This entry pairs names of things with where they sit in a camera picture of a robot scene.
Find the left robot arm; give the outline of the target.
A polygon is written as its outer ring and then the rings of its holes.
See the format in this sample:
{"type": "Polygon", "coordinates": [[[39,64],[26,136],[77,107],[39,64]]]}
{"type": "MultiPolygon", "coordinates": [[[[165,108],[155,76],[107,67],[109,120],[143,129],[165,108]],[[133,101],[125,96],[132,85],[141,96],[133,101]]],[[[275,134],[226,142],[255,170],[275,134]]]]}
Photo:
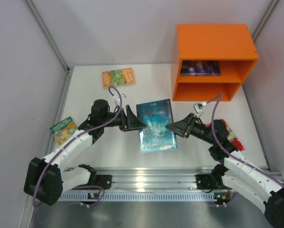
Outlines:
{"type": "Polygon", "coordinates": [[[62,193],[77,188],[96,188],[97,171],[81,164],[67,171],[66,167],[85,149],[92,146],[106,127],[118,127],[122,132],[135,131],[146,125],[132,112],[129,105],[110,111],[106,100],[96,100],[87,119],[59,148],[43,158],[33,158],[28,166],[24,192],[48,206],[55,204],[62,193]]]}

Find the purple Robinson Crusoe book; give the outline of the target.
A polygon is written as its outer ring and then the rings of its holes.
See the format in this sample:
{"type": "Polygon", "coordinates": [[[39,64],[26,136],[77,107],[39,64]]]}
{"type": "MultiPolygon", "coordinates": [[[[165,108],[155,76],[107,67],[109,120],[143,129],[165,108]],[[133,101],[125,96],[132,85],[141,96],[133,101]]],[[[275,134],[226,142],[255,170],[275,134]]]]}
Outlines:
{"type": "Polygon", "coordinates": [[[220,76],[218,61],[213,60],[184,60],[180,75],[182,76],[220,76]]]}

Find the blue ocean cover book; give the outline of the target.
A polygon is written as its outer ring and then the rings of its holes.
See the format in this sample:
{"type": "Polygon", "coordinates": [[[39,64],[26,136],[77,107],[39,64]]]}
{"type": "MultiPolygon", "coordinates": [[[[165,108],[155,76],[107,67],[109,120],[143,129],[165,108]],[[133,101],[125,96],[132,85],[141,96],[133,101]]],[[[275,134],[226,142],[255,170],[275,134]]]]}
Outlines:
{"type": "Polygon", "coordinates": [[[137,117],[146,125],[138,132],[141,153],[177,149],[176,135],[166,128],[173,123],[170,99],[136,105],[137,117]]]}

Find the red treehouse book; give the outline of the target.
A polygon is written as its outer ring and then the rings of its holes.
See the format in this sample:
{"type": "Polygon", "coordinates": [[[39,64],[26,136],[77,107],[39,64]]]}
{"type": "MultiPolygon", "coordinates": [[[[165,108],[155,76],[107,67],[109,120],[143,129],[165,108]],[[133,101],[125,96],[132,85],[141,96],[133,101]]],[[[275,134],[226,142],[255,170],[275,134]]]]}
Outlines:
{"type": "Polygon", "coordinates": [[[245,150],[242,142],[238,139],[224,119],[215,119],[214,122],[215,134],[220,143],[223,142],[224,138],[227,138],[228,141],[239,151],[242,152],[245,150]]]}

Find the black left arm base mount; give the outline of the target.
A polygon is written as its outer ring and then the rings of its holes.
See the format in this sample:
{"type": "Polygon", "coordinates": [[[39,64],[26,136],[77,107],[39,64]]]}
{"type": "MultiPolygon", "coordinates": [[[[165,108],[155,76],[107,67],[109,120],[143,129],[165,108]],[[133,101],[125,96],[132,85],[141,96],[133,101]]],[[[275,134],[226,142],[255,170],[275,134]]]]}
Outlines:
{"type": "Polygon", "coordinates": [[[102,187],[104,190],[108,190],[111,188],[112,184],[112,175],[97,175],[91,174],[87,185],[96,185],[102,187]]]}

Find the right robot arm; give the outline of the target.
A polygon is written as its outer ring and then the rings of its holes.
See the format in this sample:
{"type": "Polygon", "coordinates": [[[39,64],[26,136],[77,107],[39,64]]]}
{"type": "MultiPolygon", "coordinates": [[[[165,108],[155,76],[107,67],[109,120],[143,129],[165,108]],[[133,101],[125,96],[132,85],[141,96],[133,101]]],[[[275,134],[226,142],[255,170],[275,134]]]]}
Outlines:
{"type": "Polygon", "coordinates": [[[219,164],[212,170],[215,185],[241,194],[264,214],[274,228],[284,228],[284,182],[264,172],[245,158],[229,140],[223,120],[205,125],[193,113],[166,128],[182,138],[194,136],[209,144],[211,157],[219,164]]]}

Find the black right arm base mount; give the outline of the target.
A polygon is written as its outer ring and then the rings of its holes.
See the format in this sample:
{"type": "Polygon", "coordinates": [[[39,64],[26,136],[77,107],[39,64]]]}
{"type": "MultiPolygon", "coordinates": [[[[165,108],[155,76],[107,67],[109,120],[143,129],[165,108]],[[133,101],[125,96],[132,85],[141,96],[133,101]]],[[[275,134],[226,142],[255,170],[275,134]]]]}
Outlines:
{"type": "Polygon", "coordinates": [[[211,193],[214,190],[226,190],[230,194],[230,188],[226,187],[222,181],[222,175],[220,174],[197,174],[196,186],[198,190],[202,190],[205,193],[211,193]]]}

